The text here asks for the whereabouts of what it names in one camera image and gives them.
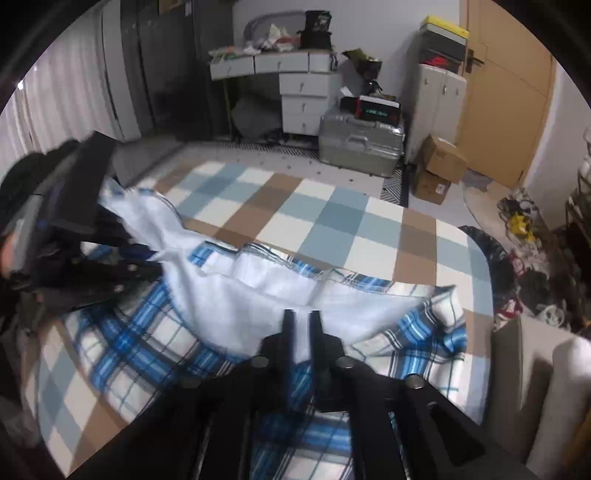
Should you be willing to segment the white narrow cabinet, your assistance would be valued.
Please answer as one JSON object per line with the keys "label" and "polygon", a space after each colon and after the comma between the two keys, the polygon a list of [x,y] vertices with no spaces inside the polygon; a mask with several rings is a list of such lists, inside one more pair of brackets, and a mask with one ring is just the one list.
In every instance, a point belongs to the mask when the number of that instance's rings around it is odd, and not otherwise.
{"label": "white narrow cabinet", "polygon": [[430,136],[456,143],[468,81],[448,70],[419,64],[411,96],[410,127],[405,160],[415,162]]}

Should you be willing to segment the white curtain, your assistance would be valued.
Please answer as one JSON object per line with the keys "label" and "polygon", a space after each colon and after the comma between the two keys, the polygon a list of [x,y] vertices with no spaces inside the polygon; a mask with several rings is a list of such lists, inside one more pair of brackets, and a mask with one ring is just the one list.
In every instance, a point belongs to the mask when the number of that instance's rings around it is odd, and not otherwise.
{"label": "white curtain", "polygon": [[103,45],[105,3],[90,9],[43,52],[1,113],[1,174],[24,156],[98,131],[123,138],[109,99]]}

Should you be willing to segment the silver aluminium suitcase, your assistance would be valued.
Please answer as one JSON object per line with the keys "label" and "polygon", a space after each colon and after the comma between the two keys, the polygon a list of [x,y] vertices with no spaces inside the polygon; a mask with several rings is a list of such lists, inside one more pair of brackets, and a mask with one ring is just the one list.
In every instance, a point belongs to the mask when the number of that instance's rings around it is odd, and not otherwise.
{"label": "silver aluminium suitcase", "polygon": [[404,156],[403,126],[356,119],[329,111],[318,131],[320,160],[370,175],[391,177]]}

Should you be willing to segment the wooden door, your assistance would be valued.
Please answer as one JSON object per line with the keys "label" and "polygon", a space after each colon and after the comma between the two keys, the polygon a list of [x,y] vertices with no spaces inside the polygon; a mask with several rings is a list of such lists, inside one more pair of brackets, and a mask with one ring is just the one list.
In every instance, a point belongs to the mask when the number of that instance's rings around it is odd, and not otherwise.
{"label": "wooden door", "polygon": [[551,53],[494,1],[467,1],[467,95],[458,146],[468,166],[520,185],[544,130],[554,87]]}

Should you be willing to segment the white desk with drawers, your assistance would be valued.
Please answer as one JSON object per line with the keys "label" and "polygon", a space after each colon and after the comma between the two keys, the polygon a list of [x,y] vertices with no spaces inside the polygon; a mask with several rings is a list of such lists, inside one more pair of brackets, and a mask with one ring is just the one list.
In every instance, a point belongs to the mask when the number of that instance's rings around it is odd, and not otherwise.
{"label": "white desk with drawers", "polygon": [[276,74],[279,77],[281,121],[287,134],[317,136],[322,117],[338,103],[342,77],[332,51],[297,50],[215,59],[211,79],[228,80]]}

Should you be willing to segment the checked bed blanket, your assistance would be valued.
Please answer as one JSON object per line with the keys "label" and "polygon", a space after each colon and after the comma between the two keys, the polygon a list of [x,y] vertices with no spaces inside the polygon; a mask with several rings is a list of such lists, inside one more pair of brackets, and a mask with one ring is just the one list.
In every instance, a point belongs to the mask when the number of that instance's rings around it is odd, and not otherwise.
{"label": "checked bed blanket", "polygon": [[[459,228],[356,191],[214,161],[129,189],[161,194],[185,229],[235,249],[259,244],[321,270],[455,285],[466,312],[471,356],[469,407],[463,411],[482,420],[492,287],[484,254]],[[85,376],[65,325],[70,315],[45,324],[25,368],[24,396],[61,476],[72,474],[131,422]]]}

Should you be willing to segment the cardboard box on floor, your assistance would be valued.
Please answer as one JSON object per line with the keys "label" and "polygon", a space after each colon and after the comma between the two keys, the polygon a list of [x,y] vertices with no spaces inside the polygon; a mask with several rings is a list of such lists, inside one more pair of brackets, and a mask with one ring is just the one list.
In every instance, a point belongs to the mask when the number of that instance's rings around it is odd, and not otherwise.
{"label": "cardboard box on floor", "polygon": [[467,170],[464,154],[451,142],[430,135],[417,157],[413,194],[415,198],[442,205],[453,184],[459,184]]}

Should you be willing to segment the stacked shoe boxes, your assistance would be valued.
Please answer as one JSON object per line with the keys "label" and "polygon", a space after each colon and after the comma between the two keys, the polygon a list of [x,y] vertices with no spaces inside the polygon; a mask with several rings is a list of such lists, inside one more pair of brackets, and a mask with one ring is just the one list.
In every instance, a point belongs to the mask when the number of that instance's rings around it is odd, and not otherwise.
{"label": "stacked shoe boxes", "polygon": [[419,63],[459,74],[464,63],[469,31],[434,15],[419,30]]}

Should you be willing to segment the blue plaid flannel shirt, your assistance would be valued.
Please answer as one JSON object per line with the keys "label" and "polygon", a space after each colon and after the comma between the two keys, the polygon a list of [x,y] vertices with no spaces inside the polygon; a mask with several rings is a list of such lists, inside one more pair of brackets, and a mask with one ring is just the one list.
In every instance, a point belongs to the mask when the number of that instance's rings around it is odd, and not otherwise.
{"label": "blue plaid flannel shirt", "polygon": [[134,420],[180,375],[228,374],[252,357],[293,311],[294,373],[287,415],[263,420],[252,458],[257,479],[349,479],[348,418],[312,399],[308,316],[318,311],[346,354],[377,373],[420,374],[460,409],[469,407],[466,312],[455,285],[404,284],[321,270],[272,248],[235,249],[185,229],[171,203],[108,181],[100,204],[161,262],[162,278],[112,304],[70,315],[82,370],[124,420]]}

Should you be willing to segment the black red shoe box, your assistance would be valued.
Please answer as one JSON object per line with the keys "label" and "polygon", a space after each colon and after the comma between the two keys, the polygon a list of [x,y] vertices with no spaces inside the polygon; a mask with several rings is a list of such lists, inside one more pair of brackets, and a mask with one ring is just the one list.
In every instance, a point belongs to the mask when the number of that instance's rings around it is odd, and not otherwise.
{"label": "black red shoe box", "polygon": [[398,126],[401,121],[401,104],[392,99],[362,95],[359,97],[345,96],[339,100],[342,112],[353,114],[358,120],[380,122]]}

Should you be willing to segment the grey padded bench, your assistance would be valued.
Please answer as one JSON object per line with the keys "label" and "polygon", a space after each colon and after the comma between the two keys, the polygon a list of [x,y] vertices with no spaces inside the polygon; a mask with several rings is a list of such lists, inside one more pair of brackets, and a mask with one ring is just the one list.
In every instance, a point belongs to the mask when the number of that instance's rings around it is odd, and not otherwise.
{"label": "grey padded bench", "polygon": [[522,316],[492,334],[487,433],[540,479],[590,477],[590,340]]}

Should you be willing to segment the black refrigerator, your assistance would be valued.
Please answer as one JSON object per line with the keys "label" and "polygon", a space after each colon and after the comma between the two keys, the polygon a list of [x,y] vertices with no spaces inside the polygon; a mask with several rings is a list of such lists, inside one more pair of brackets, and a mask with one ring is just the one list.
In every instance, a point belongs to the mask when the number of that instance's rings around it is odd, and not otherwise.
{"label": "black refrigerator", "polygon": [[230,133],[212,50],[233,43],[231,1],[122,1],[122,53],[140,135],[211,140]]}

